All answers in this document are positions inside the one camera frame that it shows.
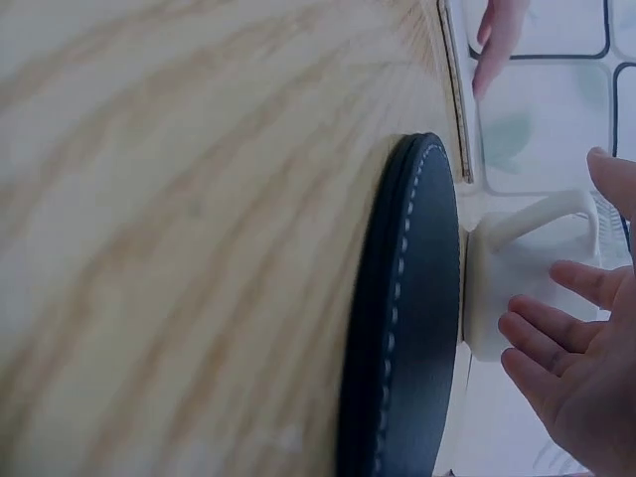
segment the white handle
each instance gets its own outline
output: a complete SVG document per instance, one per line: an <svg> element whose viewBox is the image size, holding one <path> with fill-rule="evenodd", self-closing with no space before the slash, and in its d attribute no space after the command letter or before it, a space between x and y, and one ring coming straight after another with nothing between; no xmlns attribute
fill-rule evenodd
<svg viewBox="0 0 636 477"><path fill-rule="evenodd" d="M564 191L511 215L496 224L488 234L493 251L525 234L570 214L585 214L589 223L590 255L598 251L598 211L592 196L586 191Z"/></svg>

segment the wood grain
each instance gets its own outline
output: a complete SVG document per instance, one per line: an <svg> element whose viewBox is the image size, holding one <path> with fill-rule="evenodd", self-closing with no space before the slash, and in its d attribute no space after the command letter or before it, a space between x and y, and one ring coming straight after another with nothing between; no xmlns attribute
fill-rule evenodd
<svg viewBox="0 0 636 477"><path fill-rule="evenodd" d="M462 174L436 2L12 0L0 28L0 474L332 475L388 153L434 131Z"/></svg>

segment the human hand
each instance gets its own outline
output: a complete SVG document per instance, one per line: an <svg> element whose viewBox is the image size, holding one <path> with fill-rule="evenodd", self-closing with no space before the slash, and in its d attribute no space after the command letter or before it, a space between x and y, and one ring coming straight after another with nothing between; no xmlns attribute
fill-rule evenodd
<svg viewBox="0 0 636 477"><path fill-rule="evenodd" d="M596 188L636 221L636 163L599 149L587 162ZM550 436L581 464L596 475L636 475L634 266L605 271L559 262L551 276L610 310L609 321L583 323L532 298L513 298L499 321L514 347L502 355L504 369Z"/></svg>
<svg viewBox="0 0 636 477"><path fill-rule="evenodd" d="M530 0L488 0L477 32L477 42L484 47L473 79L477 99L484 97L490 83L510 59L521 37L529 5Z"/></svg>

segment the black circular pad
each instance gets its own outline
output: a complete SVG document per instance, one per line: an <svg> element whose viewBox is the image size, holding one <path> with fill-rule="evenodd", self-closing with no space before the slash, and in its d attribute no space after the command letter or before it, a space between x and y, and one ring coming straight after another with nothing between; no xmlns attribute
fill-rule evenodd
<svg viewBox="0 0 636 477"><path fill-rule="evenodd" d="M340 477L432 475L459 320L459 226L444 146L397 145L374 204L340 395Z"/></svg>

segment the fingers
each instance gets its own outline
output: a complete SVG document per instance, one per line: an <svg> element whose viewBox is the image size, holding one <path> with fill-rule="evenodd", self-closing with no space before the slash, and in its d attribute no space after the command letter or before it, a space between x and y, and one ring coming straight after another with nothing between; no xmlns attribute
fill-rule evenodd
<svg viewBox="0 0 636 477"><path fill-rule="evenodd" d="M519 42L526 7L524 2L515 0L503 2L493 10L490 13L490 36L479 58L473 79L473 91L477 99L484 97L488 86L504 68Z"/></svg>
<svg viewBox="0 0 636 477"><path fill-rule="evenodd" d="M546 400L557 393L559 378L514 348L501 355L501 363L539 418L544 420Z"/></svg>
<svg viewBox="0 0 636 477"><path fill-rule="evenodd" d="M589 343L602 328L602 323L583 323L528 296L513 298L508 309L522 316L530 325L570 353L585 353Z"/></svg>
<svg viewBox="0 0 636 477"><path fill-rule="evenodd" d="M621 282L632 270L631 266L624 266L608 271L573 261L558 261L551 268L550 276L596 306L611 310Z"/></svg>
<svg viewBox="0 0 636 477"><path fill-rule="evenodd" d="M499 320L499 330L516 349L556 376L571 364L571 355L521 315L508 312Z"/></svg>
<svg viewBox="0 0 636 477"><path fill-rule="evenodd" d="M636 164L613 158L600 147L595 147L587 154L587 166L598 192L611 202L623 217L634 219Z"/></svg>
<svg viewBox="0 0 636 477"><path fill-rule="evenodd" d="M495 3L493 0L489 0L484 16L481 19L479 30L477 31L477 43L482 47L490 38L490 32L492 31L493 17L495 15Z"/></svg>

